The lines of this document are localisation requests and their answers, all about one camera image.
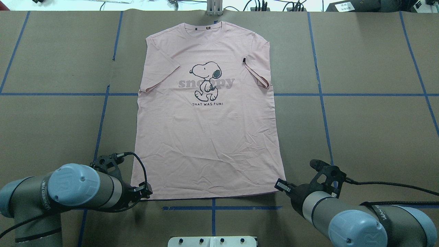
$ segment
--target snoopy text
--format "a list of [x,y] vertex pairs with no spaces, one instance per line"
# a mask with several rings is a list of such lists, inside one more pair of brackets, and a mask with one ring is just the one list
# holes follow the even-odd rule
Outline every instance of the snoopy text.
[[[235,78],[231,78],[231,79],[211,79],[210,83],[213,86],[216,86],[218,89],[221,89],[221,87],[225,87],[226,89],[231,89],[233,82],[235,81]],[[183,87],[200,87],[201,83],[203,83],[204,80],[199,80],[199,81],[195,81],[195,80],[181,80],[178,82],[178,87],[179,88],[183,88]]]

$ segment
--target blue tape line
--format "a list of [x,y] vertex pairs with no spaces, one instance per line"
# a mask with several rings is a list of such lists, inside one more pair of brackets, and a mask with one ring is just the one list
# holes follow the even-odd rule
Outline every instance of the blue tape line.
[[216,200],[212,199],[212,236],[216,236]]
[[12,96],[105,96],[105,93],[0,93]]
[[334,165],[334,159],[332,157],[331,140],[329,139],[328,123],[327,123],[327,120],[326,120],[325,105],[324,105],[324,102],[323,102],[322,85],[320,83],[320,74],[319,74],[319,69],[317,67],[317,55],[316,55],[316,47],[314,45],[313,27],[311,25],[311,15],[309,14],[309,12],[307,12],[307,14],[308,14],[309,35],[311,36],[311,46],[313,47],[314,66],[315,66],[315,69],[316,69],[317,81],[319,83],[320,104],[322,106],[323,123],[325,125],[325,133],[326,133],[326,142],[327,142],[328,149],[329,149],[329,155],[331,156],[331,165]]
[[[215,210],[279,210],[282,206],[215,206]],[[212,210],[211,206],[162,207],[162,210]]]
[[116,42],[114,43],[113,61],[116,59],[117,43],[119,42],[120,26],[122,25],[123,11],[120,12],[119,27],[117,28]]
[[307,94],[307,93],[279,93],[279,94],[274,94],[274,96],[319,96],[319,94]]
[[374,97],[409,97],[409,96],[424,96],[424,94],[323,94],[323,96],[374,96]]
[[18,36],[17,43],[15,44],[14,51],[12,52],[11,59],[9,60],[9,64],[7,65],[6,72],[4,74],[3,81],[1,82],[1,86],[0,86],[0,93],[3,91],[4,84],[6,83],[6,78],[7,78],[7,75],[9,73],[9,69],[11,68],[12,61],[14,60],[15,53],[17,52],[18,45],[20,44],[20,40],[22,39],[23,32],[24,32],[25,27],[26,27],[26,23],[27,23],[27,21],[29,19],[29,14],[30,14],[30,11],[28,11],[28,13],[26,14],[25,22],[23,23],[22,30],[20,32],[20,35]]
[[206,206],[206,207],[191,207],[191,206],[183,206],[183,207],[162,207],[162,210],[166,211],[166,210],[212,210],[211,206]]
[[78,239],[78,247],[82,247],[82,239],[84,236],[84,229],[85,229],[85,221],[87,219],[87,209],[84,209],[83,213],[83,221],[81,223],[81,230],[79,232],[79,239]]
[[[96,148],[94,150],[94,160],[97,158],[97,151],[99,149],[99,143],[101,142],[102,124],[104,123],[104,116],[105,116],[105,110],[107,108],[109,91],[110,91],[110,85],[107,86],[107,90],[105,92],[105,100],[104,100],[104,106],[102,107],[101,122],[99,123],[99,131],[97,134]],[[84,237],[84,229],[85,229],[86,219],[87,219],[87,209],[84,210],[84,214],[83,214],[83,219],[82,219],[82,223],[81,223],[81,231],[79,232],[78,247],[82,246],[82,240]]]
[[414,58],[414,55],[413,55],[413,50],[411,48],[409,37],[408,37],[407,31],[406,31],[406,25],[404,24],[403,13],[401,11],[399,12],[399,18],[401,19],[401,24],[403,26],[404,35],[405,35],[406,41],[407,41],[407,46],[409,47],[410,55],[412,57],[412,60],[413,60],[413,63],[414,63],[414,67],[416,69],[417,77],[419,78],[419,82],[421,83],[422,91],[424,92],[425,101],[427,102],[427,105],[428,105],[428,110],[430,111],[430,115],[432,116],[432,119],[433,119],[433,124],[434,124],[435,129],[436,129],[436,134],[439,137],[438,123],[436,122],[436,118],[435,118],[435,115],[433,113],[432,106],[430,105],[430,101],[428,99],[427,91],[425,90],[424,82],[422,81],[421,73],[419,72],[419,68],[417,66],[416,59]]
[[138,96],[137,93],[110,93],[110,96]]
[[282,206],[219,206],[216,210],[279,210]]
[[97,133],[96,149],[94,150],[94,159],[97,158],[97,152],[99,149],[99,144],[101,142],[102,125],[104,124],[105,110],[107,109],[108,93],[110,91],[110,85],[107,86],[107,91],[105,92],[104,107],[102,108],[101,122],[99,123],[99,132]]

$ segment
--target black device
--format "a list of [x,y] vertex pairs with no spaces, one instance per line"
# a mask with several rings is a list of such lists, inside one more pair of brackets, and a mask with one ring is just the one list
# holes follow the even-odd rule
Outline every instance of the black device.
[[347,0],[330,3],[326,12],[379,12],[380,0]]

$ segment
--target pink t-shirt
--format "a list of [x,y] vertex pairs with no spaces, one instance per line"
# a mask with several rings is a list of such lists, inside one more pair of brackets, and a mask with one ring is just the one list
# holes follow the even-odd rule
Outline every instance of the pink t-shirt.
[[[228,22],[146,38],[135,153],[151,199],[248,196],[285,179],[270,43]],[[144,180],[134,162],[131,184]]]

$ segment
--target snoopy print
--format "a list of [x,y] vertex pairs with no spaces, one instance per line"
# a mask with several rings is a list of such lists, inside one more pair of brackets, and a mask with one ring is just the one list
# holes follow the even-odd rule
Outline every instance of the snoopy print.
[[195,97],[204,102],[216,100],[218,97],[218,89],[212,85],[210,80],[221,77],[221,68],[218,64],[212,61],[205,64],[197,64],[192,67],[189,73],[204,79],[200,84],[200,91],[195,91]]

